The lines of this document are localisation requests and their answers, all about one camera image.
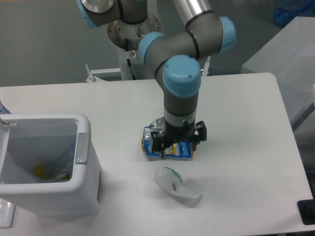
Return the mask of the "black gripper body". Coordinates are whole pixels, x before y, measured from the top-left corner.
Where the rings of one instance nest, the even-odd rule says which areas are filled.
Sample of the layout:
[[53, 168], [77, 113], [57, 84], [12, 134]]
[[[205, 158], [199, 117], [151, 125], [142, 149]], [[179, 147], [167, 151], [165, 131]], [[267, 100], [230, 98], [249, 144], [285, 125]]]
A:
[[162, 138], [162, 149], [169, 148], [174, 143], [189, 141], [196, 145], [194, 137], [195, 120], [192, 123], [184, 121], [183, 126], [174, 126], [164, 119], [164, 136]]

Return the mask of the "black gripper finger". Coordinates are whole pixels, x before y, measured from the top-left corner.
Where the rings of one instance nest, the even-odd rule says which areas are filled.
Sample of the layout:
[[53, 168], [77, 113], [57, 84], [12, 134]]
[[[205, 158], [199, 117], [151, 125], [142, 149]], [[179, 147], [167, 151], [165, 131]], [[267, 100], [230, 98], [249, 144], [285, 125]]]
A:
[[207, 128], [204, 121], [200, 121], [195, 124], [193, 134], [190, 137], [192, 150], [196, 151], [197, 145], [206, 140], [207, 140]]
[[159, 153], [161, 159], [164, 158], [163, 137], [163, 133], [159, 133], [157, 131], [151, 132], [150, 152]]

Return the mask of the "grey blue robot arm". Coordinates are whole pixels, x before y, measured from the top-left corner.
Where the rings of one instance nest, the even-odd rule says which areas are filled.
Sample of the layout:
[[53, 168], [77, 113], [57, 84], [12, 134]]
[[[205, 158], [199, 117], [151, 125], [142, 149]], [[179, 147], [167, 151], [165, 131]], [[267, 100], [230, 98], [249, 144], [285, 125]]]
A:
[[164, 129], [150, 134], [150, 152], [163, 156], [175, 143], [188, 141], [195, 149], [206, 141], [204, 122], [195, 120], [202, 74], [198, 61], [233, 47], [233, 22], [217, 16], [207, 0], [176, 0], [185, 31], [166, 37], [150, 29], [145, 0], [79, 0], [77, 5], [91, 28], [122, 22], [122, 48], [137, 51], [163, 91]]

